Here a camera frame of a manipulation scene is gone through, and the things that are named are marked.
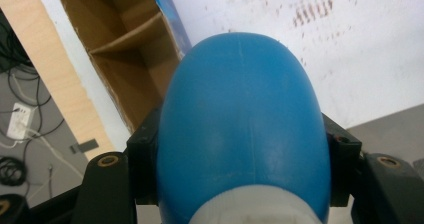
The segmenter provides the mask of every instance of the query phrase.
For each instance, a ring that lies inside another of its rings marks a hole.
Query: blue plastic shell
[[[229,33],[197,44],[162,109],[157,160],[165,224],[188,223],[235,187],[281,187],[325,222],[330,162],[321,112],[293,54],[266,36]]]

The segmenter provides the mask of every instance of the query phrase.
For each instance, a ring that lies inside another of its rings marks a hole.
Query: power strip
[[[7,136],[16,140],[23,140],[26,138],[27,129],[31,127],[34,108],[16,102],[13,105],[13,110],[9,129],[7,129]]]

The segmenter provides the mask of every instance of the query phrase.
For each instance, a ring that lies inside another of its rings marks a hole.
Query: cardboard shelf
[[[136,49],[153,42],[154,39],[160,37],[164,32],[166,32],[166,28],[162,21],[162,13],[157,13],[141,26],[125,33],[112,42],[90,51],[90,54]]]
[[[155,0],[61,0],[128,129],[163,101],[179,62]]]

